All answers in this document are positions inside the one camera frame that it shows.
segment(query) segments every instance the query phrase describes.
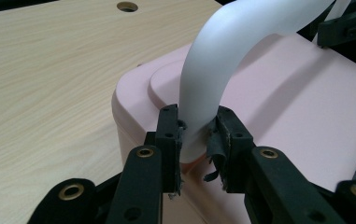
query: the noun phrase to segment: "wooden table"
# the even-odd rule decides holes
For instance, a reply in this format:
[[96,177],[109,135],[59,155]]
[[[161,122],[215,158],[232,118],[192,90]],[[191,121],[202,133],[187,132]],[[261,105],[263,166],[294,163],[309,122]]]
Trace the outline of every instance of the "wooden table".
[[56,184],[121,171],[119,78],[192,42],[212,0],[61,0],[0,12],[0,223],[25,223]]

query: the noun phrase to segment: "light wood tabletop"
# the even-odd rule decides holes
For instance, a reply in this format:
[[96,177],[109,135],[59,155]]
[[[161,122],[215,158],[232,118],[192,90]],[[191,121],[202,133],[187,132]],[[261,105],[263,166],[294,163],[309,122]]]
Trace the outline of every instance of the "light wood tabletop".
[[56,184],[122,169],[111,96],[141,63],[191,43],[213,0],[61,0],[0,12],[0,223]]

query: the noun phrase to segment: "pink plastic container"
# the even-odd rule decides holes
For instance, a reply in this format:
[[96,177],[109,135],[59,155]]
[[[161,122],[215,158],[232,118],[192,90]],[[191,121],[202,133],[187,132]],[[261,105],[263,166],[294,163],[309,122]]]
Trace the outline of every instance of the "pink plastic container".
[[[159,109],[178,103],[179,76],[190,46],[125,74],[112,99],[121,157],[156,129]],[[244,58],[223,94],[257,146],[282,150],[305,177],[324,188],[356,169],[356,63],[299,35],[270,35]],[[221,182],[203,160],[182,175],[182,197],[164,200],[164,223],[249,223],[244,195]]]

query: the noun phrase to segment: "curved white handle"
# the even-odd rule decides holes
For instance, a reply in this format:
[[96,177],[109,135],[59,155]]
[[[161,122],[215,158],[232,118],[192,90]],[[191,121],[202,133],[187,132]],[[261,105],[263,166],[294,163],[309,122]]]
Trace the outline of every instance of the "curved white handle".
[[190,48],[180,78],[179,118],[188,129],[180,161],[205,152],[206,125],[216,116],[223,91],[242,59],[271,34],[297,32],[333,0],[241,0],[219,9]]

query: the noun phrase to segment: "wood grain surface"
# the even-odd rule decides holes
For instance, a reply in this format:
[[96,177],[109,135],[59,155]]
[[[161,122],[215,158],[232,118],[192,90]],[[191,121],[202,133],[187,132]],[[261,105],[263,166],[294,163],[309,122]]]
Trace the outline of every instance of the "wood grain surface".
[[121,171],[111,96],[119,78],[192,42],[212,0],[61,0],[0,12],[0,223],[25,223],[72,177]]

